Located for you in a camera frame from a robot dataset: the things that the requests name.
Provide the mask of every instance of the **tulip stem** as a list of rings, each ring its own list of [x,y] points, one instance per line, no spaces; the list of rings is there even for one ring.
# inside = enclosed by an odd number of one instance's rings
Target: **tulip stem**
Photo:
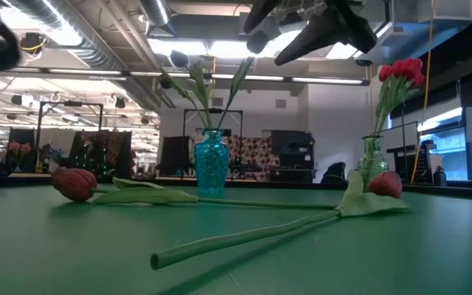
[[[115,189],[103,189],[103,188],[91,188],[90,192],[92,193],[110,193],[114,192]]]
[[[276,225],[261,229],[254,229],[239,234],[227,234],[214,238],[204,238],[195,242],[180,245],[178,247],[173,247],[163,252],[152,254],[151,267],[153,270],[159,270],[166,266],[173,265],[174,263],[194,257],[196,255],[215,250],[225,249],[227,247],[232,247],[243,243],[249,243],[262,238],[285,234],[296,229],[300,229],[305,225],[310,225],[316,222],[330,220],[333,218],[336,219],[336,217],[339,215],[339,211],[332,210],[330,212],[325,212],[314,216],[306,216],[284,225]]]
[[[334,209],[335,205],[323,204],[302,204],[302,203],[286,203],[286,202],[254,202],[239,200],[220,200],[200,197],[198,202],[237,205],[237,206],[256,206],[256,207],[273,207],[273,208],[291,208],[291,209]]]

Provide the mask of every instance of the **turquoise glass vase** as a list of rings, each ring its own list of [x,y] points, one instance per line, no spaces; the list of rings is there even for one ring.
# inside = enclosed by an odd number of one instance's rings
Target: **turquoise glass vase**
[[[382,136],[365,136],[361,139],[364,140],[364,156],[358,162],[358,172],[364,181],[365,189],[376,175],[389,171],[389,164],[380,150],[380,144],[384,139]]]
[[[223,195],[229,169],[229,147],[221,141],[221,129],[205,129],[205,140],[194,148],[194,169],[201,196]]]

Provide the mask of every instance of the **green table surface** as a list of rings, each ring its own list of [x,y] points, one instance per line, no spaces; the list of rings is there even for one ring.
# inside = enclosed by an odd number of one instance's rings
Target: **green table surface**
[[[342,195],[225,191],[281,202],[338,203]],[[472,294],[472,200],[402,199],[405,214],[331,221],[155,271],[155,251],[318,211],[98,206],[70,203],[51,187],[0,188],[0,294]]]

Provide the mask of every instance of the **floral fabric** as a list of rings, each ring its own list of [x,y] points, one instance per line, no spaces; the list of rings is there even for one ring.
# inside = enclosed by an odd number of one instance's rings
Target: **floral fabric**
[[[242,154],[242,164],[256,164],[262,172],[247,172],[246,177],[256,178],[259,182],[269,181],[270,167],[279,166],[279,157],[271,153],[272,143],[269,138],[246,138],[241,141],[238,135],[231,135],[227,142],[230,160],[235,161]]]

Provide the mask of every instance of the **wall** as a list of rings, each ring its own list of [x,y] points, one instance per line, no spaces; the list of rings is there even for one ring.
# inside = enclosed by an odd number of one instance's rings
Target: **wall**
[[[309,131],[315,138],[314,181],[320,182],[327,167],[346,163],[346,174],[363,155],[362,136],[372,132],[370,88],[363,86],[308,86]]]
[[[184,108],[193,108],[192,104],[184,98],[179,98],[174,91],[167,93],[175,102],[177,109],[161,110],[161,136],[181,136],[183,132]],[[216,97],[226,98],[229,90],[216,90]],[[287,101],[287,108],[276,109],[276,99]],[[243,111],[243,136],[261,137],[262,130],[298,130],[297,123],[297,98],[291,97],[289,91],[265,91],[253,90],[251,93],[240,91],[234,99],[230,110]],[[213,124],[217,124],[220,115],[211,116]],[[196,128],[202,128],[202,121],[195,112],[189,112],[185,134],[193,134]],[[228,113],[224,119],[224,129],[233,130],[233,134],[239,134],[241,118],[239,114]]]

